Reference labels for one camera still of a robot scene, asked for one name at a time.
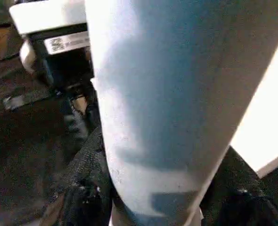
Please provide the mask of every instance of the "machine part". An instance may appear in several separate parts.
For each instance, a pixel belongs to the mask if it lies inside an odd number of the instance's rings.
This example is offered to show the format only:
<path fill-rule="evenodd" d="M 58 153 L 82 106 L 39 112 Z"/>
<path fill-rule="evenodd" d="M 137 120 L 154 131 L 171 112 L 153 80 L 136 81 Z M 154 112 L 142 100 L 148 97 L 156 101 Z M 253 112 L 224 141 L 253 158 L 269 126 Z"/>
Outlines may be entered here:
<path fill-rule="evenodd" d="M 48 206 L 40 226 L 51 226 L 56 221 L 65 226 L 108 226 L 111 188 L 99 126 L 56 185 L 54 201 Z"/>
<path fill-rule="evenodd" d="M 64 123 L 67 126 L 69 136 L 64 156 L 65 162 L 68 163 L 83 147 L 88 138 L 89 131 L 84 116 L 75 109 L 71 100 L 68 98 L 60 100 L 60 111 L 64 116 Z"/>
<path fill-rule="evenodd" d="M 15 110 L 17 108 L 31 105 L 38 101 L 43 101 L 49 98 L 54 97 L 54 95 L 51 95 L 49 91 L 46 89 L 42 90 L 35 90 L 30 93 L 26 93 L 24 95 L 20 95 L 17 97 L 7 97 L 3 100 L 3 104 L 5 106 L 6 110 Z"/>
<path fill-rule="evenodd" d="M 87 0 L 86 11 L 127 218 L 189 225 L 278 45 L 278 0 Z"/>
<path fill-rule="evenodd" d="M 33 64 L 36 56 L 29 40 L 26 40 L 21 47 L 20 59 L 25 70 L 29 73 L 34 73 Z"/>
<path fill-rule="evenodd" d="M 84 0 L 22 3 L 9 11 L 21 35 L 86 23 Z"/>

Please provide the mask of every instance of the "white pipe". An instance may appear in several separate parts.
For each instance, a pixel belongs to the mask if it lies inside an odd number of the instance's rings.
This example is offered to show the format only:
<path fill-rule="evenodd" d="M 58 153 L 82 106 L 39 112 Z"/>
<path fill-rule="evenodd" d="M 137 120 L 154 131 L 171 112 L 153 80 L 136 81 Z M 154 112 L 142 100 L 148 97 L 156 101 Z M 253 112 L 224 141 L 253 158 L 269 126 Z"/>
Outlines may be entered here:
<path fill-rule="evenodd" d="M 278 44 L 278 0 L 87 0 L 86 11 L 125 214 L 189 224 Z"/>

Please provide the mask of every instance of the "barcode label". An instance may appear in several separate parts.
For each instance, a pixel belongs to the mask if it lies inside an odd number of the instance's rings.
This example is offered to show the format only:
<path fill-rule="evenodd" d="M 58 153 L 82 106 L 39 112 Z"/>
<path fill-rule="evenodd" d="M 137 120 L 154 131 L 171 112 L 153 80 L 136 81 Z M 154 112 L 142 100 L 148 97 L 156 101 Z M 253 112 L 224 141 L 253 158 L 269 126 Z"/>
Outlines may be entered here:
<path fill-rule="evenodd" d="M 51 55 L 90 45 L 88 31 L 46 39 L 44 43 Z"/>
<path fill-rule="evenodd" d="M 51 43 L 53 52 L 65 49 L 62 38 L 52 39 L 50 43 Z"/>

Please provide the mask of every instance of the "pvc pipe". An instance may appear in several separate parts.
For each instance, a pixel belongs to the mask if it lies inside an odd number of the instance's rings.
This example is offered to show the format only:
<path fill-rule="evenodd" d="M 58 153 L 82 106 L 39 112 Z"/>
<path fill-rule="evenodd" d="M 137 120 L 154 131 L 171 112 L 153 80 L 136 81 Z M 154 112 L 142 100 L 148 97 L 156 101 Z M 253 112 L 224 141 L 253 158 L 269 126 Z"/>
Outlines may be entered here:
<path fill-rule="evenodd" d="M 86 12 L 118 212 L 188 225 L 278 44 L 278 0 L 87 0 Z"/>

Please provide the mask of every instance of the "white surface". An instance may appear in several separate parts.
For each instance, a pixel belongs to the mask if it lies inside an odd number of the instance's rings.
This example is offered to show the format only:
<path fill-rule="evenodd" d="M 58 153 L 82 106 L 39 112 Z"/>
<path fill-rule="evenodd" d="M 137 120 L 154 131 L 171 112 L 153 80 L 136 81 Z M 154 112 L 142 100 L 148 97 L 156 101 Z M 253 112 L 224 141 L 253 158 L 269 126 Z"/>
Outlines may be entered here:
<path fill-rule="evenodd" d="M 260 177 L 278 167 L 278 49 L 231 145 Z"/>
<path fill-rule="evenodd" d="M 73 34 L 62 35 L 44 41 L 49 54 L 58 54 L 77 48 L 83 48 L 90 45 L 89 33 L 78 32 Z"/>
<path fill-rule="evenodd" d="M 84 0 L 37 1 L 12 6 L 10 14 L 20 34 L 86 23 Z"/>

